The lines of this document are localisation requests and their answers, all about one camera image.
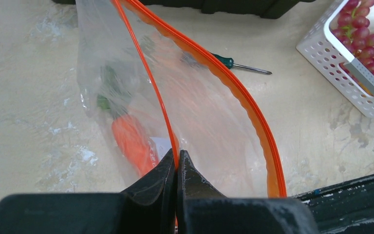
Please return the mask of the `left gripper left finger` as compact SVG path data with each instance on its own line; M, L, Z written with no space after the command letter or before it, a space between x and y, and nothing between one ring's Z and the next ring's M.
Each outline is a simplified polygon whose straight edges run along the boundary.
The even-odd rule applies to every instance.
M0 201L0 234L171 234L176 169L168 151L119 193L14 194Z

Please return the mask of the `orange toy carrot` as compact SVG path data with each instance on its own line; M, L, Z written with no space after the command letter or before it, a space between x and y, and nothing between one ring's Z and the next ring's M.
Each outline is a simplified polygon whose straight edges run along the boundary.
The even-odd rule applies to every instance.
M97 106L112 117L111 131L116 145L135 169L139 177L145 176L159 163L154 142L138 118L129 111L132 94L116 71L101 67L101 92Z

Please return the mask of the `light red toy grapes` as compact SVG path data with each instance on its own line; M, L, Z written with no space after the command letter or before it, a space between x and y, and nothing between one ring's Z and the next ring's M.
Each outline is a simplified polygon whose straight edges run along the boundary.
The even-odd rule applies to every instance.
M367 16L374 0L349 0L330 26L333 35L374 75L374 33Z

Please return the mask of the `clear orange-zip bag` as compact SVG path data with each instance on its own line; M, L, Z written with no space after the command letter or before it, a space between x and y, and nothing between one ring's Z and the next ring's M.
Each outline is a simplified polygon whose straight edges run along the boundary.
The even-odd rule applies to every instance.
M140 178L96 103L101 67L110 65L132 94L129 111L154 142L159 161L189 153L196 169L230 197L285 197L273 134L254 99L210 52L137 0L78 0L77 81L86 114L118 156L125 181ZM190 53L198 65L181 59Z

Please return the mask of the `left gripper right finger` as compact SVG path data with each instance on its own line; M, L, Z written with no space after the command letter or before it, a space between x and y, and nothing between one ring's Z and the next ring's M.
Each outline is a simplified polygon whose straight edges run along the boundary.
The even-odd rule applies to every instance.
M180 152L177 183L180 234L317 234L305 204L293 198L229 198Z

